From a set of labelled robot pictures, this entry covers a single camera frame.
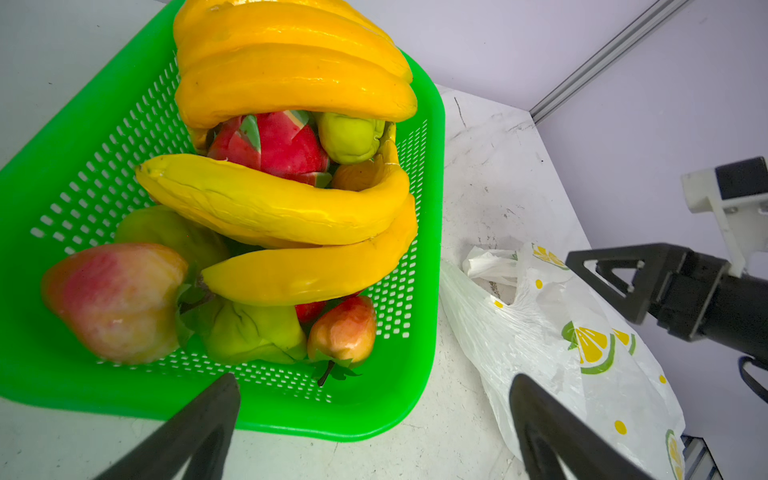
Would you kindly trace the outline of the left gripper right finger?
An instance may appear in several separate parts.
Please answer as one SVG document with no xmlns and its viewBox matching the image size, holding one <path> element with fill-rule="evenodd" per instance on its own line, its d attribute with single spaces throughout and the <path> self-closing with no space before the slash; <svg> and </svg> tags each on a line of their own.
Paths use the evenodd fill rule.
<svg viewBox="0 0 768 480">
<path fill-rule="evenodd" d="M 514 377 L 509 405 L 531 479 L 647 479 L 578 417 L 525 374 Z"/>
</svg>

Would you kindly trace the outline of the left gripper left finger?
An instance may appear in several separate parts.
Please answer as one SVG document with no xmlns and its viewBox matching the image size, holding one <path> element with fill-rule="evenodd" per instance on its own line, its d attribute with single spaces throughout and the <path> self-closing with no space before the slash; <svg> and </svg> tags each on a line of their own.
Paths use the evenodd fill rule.
<svg viewBox="0 0 768 480">
<path fill-rule="evenodd" d="M 226 373 L 138 444 L 100 479 L 220 479 L 241 405 L 235 376 Z"/>
</svg>

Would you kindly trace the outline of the white lemon print plastic bag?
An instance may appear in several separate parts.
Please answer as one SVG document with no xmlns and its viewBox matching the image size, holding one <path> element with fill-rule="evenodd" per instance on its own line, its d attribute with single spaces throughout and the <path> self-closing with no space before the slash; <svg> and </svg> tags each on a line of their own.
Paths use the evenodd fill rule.
<svg viewBox="0 0 768 480">
<path fill-rule="evenodd" d="M 462 267 L 441 263 L 440 300 L 515 457 L 508 395 L 525 374 L 654 478 L 683 478 L 685 420 L 662 367 L 553 251 L 475 247 Z"/>
</svg>

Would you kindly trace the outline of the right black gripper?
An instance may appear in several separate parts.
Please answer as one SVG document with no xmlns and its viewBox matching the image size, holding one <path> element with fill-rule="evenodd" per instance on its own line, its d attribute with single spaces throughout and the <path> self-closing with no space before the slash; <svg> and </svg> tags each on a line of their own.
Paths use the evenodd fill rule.
<svg viewBox="0 0 768 480">
<path fill-rule="evenodd" d="M 565 264 L 630 323 L 649 312 L 677 338 L 767 358 L 767 281 L 730 275 L 724 259 L 656 243 L 572 251 Z"/>
</svg>

